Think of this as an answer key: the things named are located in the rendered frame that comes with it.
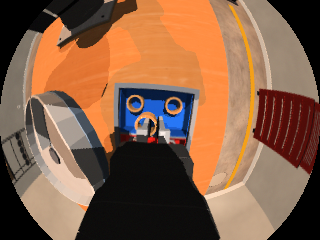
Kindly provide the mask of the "bronze bushing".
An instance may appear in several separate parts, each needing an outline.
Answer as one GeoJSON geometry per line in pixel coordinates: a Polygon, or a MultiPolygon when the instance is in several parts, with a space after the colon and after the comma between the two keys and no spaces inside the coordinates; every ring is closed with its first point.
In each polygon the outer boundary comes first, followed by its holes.
{"type": "Polygon", "coordinates": [[[141,118],[150,118],[150,119],[152,119],[153,120],[153,122],[154,122],[154,126],[151,128],[151,133],[150,133],[150,136],[151,135],[153,135],[155,132],[156,132],[156,130],[157,130],[157,118],[156,118],[156,116],[153,114],[153,113],[151,113],[151,112],[144,112],[144,113],[142,113],[139,117],[138,117],[138,119],[136,120],[136,122],[135,122],[135,129],[137,129],[137,127],[142,127],[141,126],[141,124],[140,124],[140,119],[141,118]]]}
{"type": "Polygon", "coordinates": [[[138,111],[140,111],[143,107],[144,107],[144,104],[145,104],[145,100],[144,100],[144,98],[141,96],[141,95],[132,95],[132,96],[130,96],[129,98],[128,98],[128,100],[127,100],[127,107],[128,107],[128,109],[130,110],[130,111],[132,111],[132,112],[138,112],[138,111]],[[134,97],[138,97],[140,100],[141,100],[141,107],[140,108],[134,108],[133,106],[132,106],[132,103],[131,103],[131,101],[132,101],[132,99],[134,98],[134,97]]]}
{"type": "Polygon", "coordinates": [[[169,98],[167,98],[164,105],[165,105],[166,110],[167,110],[170,114],[178,114],[178,113],[181,111],[181,109],[182,109],[182,102],[181,102],[180,99],[178,99],[178,98],[176,98],[176,97],[169,97],[169,98]],[[177,107],[175,110],[169,110],[169,109],[167,108],[167,104],[168,104],[168,102],[169,102],[171,99],[176,99],[177,102],[178,102],[178,107],[177,107]]]}

